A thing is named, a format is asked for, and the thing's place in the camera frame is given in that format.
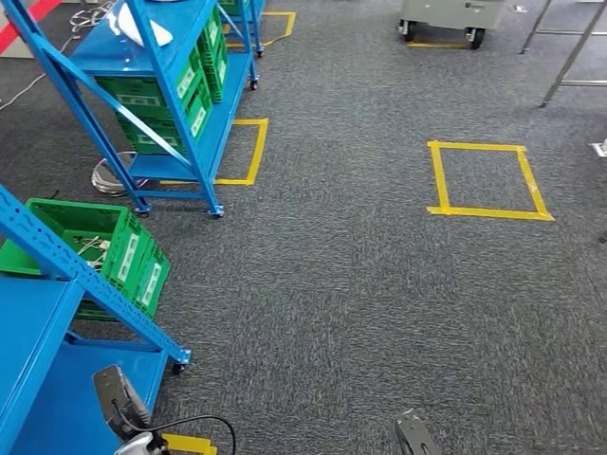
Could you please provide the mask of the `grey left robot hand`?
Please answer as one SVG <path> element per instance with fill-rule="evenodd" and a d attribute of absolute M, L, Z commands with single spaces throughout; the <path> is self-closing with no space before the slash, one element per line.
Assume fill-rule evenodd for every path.
<path fill-rule="evenodd" d="M 139 433 L 131 426 L 148 428 L 150 425 L 149 409 L 118 365 L 100 370 L 92 380 L 104 421 L 121 443 Z"/>

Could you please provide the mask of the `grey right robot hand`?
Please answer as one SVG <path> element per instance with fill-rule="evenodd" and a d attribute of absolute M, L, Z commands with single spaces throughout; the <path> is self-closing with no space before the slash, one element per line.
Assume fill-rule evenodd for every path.
<path fill-rule="evenodd" d="M 403 454 L 442 454 L 442 450 L 431 438 L 427 428 L 414 409 L 407 409 L 397 416 L 394 421 L 394 429 Z"/>

